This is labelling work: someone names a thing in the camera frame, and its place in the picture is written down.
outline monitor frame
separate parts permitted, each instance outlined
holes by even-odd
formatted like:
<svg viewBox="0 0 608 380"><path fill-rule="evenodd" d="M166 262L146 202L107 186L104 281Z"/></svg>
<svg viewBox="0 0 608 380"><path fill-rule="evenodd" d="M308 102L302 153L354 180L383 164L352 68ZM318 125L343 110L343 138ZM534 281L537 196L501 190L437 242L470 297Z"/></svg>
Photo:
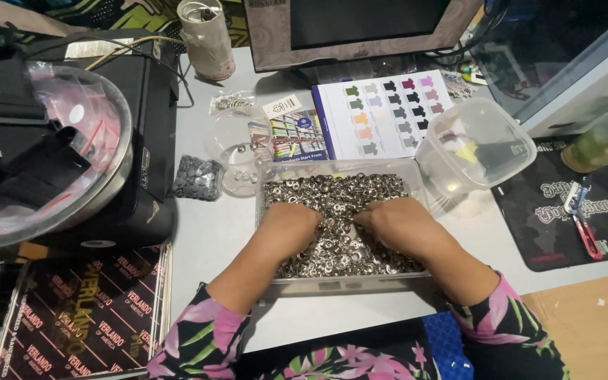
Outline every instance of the monitor frame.
<svg viewBox="0 0 608 380"><path fill-rule="evenodd" d="M269 72L310 67L317 59L329 64L452 48L484 1L451 0L432 34L299 50L291 49L290 1L244 0L243 6L255 72Z"/></svg>

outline floral sleeve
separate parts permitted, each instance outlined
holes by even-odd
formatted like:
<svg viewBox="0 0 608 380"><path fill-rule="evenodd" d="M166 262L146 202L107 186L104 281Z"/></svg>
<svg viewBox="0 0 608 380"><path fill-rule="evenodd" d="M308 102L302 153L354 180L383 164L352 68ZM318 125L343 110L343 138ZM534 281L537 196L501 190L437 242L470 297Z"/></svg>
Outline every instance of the floral sleeve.
<svg viewBox="0 0 608 380"><path fill-rule="evenodd" d="M233 379L249 320L217 303L202 285L149 361L149 378Z"/></svg>
<svg viewBox="0 0 608 380"><path fill-rule="evenodd" d="M491 296L475 306L450 305L476 379L569 379L547 332L502 274Z"/></svg>

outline gray desk surface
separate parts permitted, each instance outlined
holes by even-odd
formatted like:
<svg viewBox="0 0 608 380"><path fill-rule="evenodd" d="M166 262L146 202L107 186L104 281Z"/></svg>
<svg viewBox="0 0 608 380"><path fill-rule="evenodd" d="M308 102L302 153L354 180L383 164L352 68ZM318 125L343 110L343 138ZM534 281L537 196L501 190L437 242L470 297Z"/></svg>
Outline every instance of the gray desk surface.
<svg viewBox="0 0 608 380"><path fill-rule="evenodd" d="M210 124L210 99L219 90L254 90L261 106L294 93L305 109L314 108L310 91L296 88L296 82L288 80L288 76L255 74L248 47L234 49L234 56L236 72L222 82L224 88L195 80L193 68L187 74L196 106L178 110L177 161L185 153L208 158L203 150L202 136ZM187 56L182 56L182 67L188 63ZM477 96L489 94L481 89ZM180 97L180 106L189 104L183 89L180 89ZM172 320L194 296L198 283L209 282L219 274L255 230L254 197L239 199L224 194L216 202L193 199L177 199L176 202L178 226L173 237ZM490 191L476 191L460 203L442 204L431 197L430 207L436 219L464 248L503 272L520 294L608 276L608 262L531 272L523 263ZM424 281L425 289L429 284ZM435 310L428 302L427 296L421 297L412 291L267 300L265 306L253 309L252 325L246 333L246 352L429 315Z"/></svg>

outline computer monitor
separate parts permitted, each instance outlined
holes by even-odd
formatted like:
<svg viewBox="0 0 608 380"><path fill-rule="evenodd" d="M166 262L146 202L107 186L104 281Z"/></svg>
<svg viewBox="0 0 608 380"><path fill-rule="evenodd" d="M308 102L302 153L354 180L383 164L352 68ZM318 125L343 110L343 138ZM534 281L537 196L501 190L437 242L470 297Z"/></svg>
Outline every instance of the computer monitor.
<svg viewBox="0 0 608 380"><path fill-rule="evenodd" d="M484 0L245 0L256 72L453 48Z"/></svg>

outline black mouse pad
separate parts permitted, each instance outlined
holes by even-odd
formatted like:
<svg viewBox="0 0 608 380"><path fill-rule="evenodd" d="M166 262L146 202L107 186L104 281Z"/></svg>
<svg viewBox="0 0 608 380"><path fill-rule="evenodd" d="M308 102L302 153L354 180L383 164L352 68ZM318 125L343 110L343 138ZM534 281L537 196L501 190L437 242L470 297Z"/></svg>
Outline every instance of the black mouse pad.
<svg viewBox="0 0 608 380"><path fill-rule="evenodd" d="M608 166L585 178L569 169L560 151L577 136L534 139L539 151L536 161L492 188L525 264L535 272L597 261L587 254L574 220L563 209L575 180L592 185L582 211L603 260L608 260Z"/></svg>

